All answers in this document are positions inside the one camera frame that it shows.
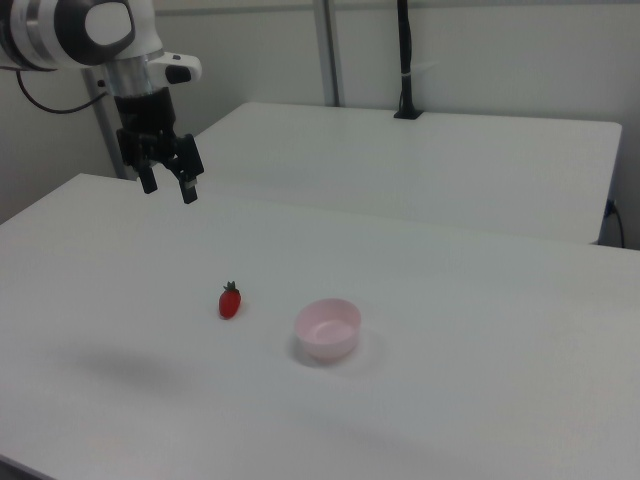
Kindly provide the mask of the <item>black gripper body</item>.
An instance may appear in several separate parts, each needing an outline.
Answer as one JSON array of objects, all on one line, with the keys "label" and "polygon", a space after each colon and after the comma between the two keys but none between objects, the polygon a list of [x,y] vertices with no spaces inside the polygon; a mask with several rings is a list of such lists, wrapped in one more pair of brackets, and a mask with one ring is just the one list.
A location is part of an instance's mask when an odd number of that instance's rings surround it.
[{"label": "black gripper body", "polygon": [[193,164],[191,140],[178,136],[176,115],[167,87],[134,97],[115,97],[122,123],[117,139],[122,159],[137,173],[152,161],[169,164],[172,171],[189,171]]}]

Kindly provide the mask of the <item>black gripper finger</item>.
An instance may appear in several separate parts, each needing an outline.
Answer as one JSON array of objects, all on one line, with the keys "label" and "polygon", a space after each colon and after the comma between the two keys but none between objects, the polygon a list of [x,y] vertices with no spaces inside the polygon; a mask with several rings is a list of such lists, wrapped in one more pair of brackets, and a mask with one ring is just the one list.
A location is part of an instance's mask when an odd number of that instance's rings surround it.
[{"label": "black gripper finger", "polygon": [[138,173],[144,193],[151,194],[155,192],[157,190],[157,183],[153,173],[152,161],[148,158],[141,144],[135,148],[134,160],[134,169]]},{"label": "black gripper finger", "polygon": [[173,142],[174,160],[173,173],[178,179],[182,198],[185,204],[191,204],[198,199],[196,185],[197,177],[204,173],[204,166],[191,134],[177,137]]}]

